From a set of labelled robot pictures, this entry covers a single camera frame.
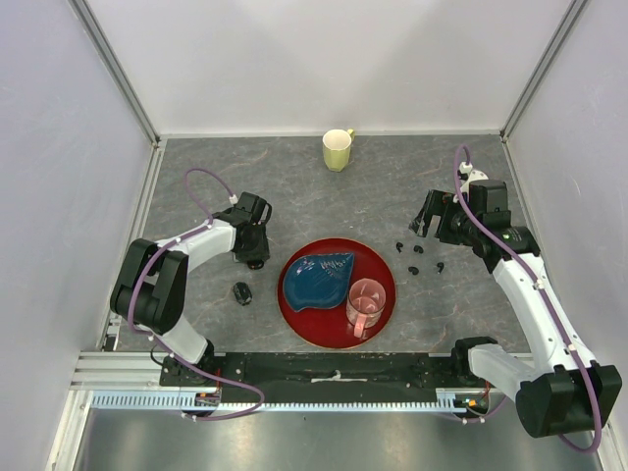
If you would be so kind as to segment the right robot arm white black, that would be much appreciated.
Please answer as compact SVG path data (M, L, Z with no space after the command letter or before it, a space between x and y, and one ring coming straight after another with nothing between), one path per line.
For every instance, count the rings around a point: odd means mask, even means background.
M507 187L496 180L468 182L460 194L436 189L409 228L426 236L431 221L442 243L464 245L483 260L508 298L530 347L528 365L490 338L459 340L449 374L460 386L484 379L511 399L533 438L598 433L622 388L613 365L601 365L561 307L532 233L511 223Z

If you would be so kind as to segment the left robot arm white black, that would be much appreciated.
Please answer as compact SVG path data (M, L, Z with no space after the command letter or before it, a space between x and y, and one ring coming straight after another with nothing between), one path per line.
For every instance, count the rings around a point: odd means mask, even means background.
M182 375L204 386L215 375L214 345L183 314L187 276L216 256L261 269L270 259L266 226L272 205L249 192L196 228L170 238L134 240L110 297L110 309L137 332L154 336L182 362Z

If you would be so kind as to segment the black earbud case gold rim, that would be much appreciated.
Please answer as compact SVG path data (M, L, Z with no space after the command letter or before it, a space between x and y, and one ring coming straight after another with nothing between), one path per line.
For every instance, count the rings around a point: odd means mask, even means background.
M263 260L251 260L247 262L247 267L250 270L261 270L265 265Z

